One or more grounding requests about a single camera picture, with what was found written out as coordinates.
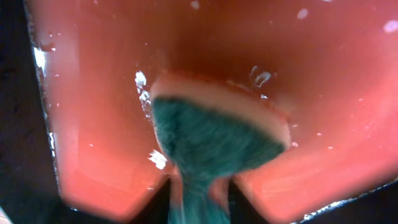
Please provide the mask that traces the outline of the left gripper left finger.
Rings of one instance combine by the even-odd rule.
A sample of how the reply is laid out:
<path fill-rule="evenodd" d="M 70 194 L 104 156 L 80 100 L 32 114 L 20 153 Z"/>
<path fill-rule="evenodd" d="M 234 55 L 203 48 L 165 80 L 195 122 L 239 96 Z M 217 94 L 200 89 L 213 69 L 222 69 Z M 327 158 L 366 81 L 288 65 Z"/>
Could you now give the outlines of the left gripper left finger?
<path fill-rule="evenodd" d="M 130 224 L 168 224 L 171 181 L 165 178 L 156 188 L 149 190 L 144 206 Z"/>

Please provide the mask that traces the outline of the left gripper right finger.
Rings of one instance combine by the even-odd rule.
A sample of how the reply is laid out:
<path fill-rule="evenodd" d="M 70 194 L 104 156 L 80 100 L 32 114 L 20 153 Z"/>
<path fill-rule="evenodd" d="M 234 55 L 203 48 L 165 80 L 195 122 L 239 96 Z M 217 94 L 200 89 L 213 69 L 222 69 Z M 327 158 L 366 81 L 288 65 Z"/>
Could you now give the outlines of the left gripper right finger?
<path fill-rule="evenodd" d="M 267 224 L 232 180 L 228 184 L 228 206 L 231 224 Z"/>

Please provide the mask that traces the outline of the dark sponge with red base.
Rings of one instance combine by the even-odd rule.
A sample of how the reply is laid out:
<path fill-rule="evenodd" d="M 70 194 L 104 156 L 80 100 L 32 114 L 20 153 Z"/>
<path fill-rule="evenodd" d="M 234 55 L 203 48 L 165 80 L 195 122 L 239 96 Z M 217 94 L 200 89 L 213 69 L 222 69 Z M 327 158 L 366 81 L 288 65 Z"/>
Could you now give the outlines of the dark sponge with red base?
<path fill-rule="evenodd" d="M 156 139 L 182 188 L 170 223 L 229 223 L 211 198 L 214 183 L 257 169 L 290 146 L 285 114 L 236 85 L 165 73 L 150 100 Z"/>

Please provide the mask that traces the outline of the black and red tray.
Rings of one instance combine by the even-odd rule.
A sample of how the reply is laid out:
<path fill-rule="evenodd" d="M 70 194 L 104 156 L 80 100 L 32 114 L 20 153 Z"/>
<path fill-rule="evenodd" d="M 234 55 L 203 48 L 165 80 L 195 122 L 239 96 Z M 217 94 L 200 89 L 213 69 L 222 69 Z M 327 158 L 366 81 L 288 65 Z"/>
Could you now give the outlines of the black and red tray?
<path fill-rule="evenodd" d="M 288 115 L 290 147 L 232 179 L 267 223 L 397 222 L 396 1 L 2 1 L 11 222 L 130 223 L 174 176 L 149 113 L 161 70 Z"/>

